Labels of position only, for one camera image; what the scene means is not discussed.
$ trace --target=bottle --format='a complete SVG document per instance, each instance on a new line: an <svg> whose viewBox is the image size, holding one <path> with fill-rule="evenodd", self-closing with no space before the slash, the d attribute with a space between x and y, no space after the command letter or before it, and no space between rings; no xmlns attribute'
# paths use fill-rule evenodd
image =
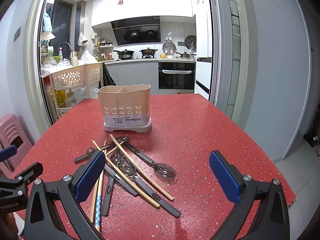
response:
<svg viewBox="0 0 320 240"><path fill-rule="evenodd" d="M63 56L62 56L62 48L61 48L61 47L59 48L59 57L63 59Z"/></svg>

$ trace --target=utensil holder base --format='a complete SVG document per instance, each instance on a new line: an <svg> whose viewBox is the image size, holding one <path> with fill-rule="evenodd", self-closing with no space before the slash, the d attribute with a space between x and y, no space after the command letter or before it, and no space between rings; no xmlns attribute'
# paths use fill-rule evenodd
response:
<svg viewBox="0 0 320 240"><path fill-rule="evenodd" d="M147 125L130 125L130 126L125 126L125 125L108 125L106 123L103 124L104 129L108 132L113 132L115 130L129 130L129 131L135 131L137 133L144 133L144 132L149 132L151 129L151 117Z"/></svg>

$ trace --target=range hood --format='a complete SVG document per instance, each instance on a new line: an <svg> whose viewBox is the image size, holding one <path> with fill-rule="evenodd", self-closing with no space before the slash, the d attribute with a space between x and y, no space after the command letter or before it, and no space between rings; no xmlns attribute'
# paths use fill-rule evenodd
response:
<svg viewBox="0 0 320 240"><path fill-rule="evenodd" d="M122 19L111 26L118 45L161 42L160 16Z"/></svg>

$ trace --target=utensil holder label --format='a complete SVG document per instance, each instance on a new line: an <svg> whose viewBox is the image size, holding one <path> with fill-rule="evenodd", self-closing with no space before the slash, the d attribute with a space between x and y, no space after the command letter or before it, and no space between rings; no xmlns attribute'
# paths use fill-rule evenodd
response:
<svg viewBox="0 0 320 240"><path fill-rule="evenodd" d="M107 125L147 125L149 117L149 114L103 115L104 122Z"/></svg>

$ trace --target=stacked stools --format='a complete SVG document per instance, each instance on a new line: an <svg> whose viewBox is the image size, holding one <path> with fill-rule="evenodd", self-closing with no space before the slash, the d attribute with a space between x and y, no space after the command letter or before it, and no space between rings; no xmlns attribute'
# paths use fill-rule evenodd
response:
<svg viewBox="0 0 320 240"><path fill-rule="evenodd" d="M32 147L30 140L14 114L7 114L4 118L0 119L0 142L3 148L11 145L15 145L17 148L17 154L8 159L13 169L17 168L23 157ZM7 177L11 175L10 169L4 163L0 163L0 169Z"/></svg>

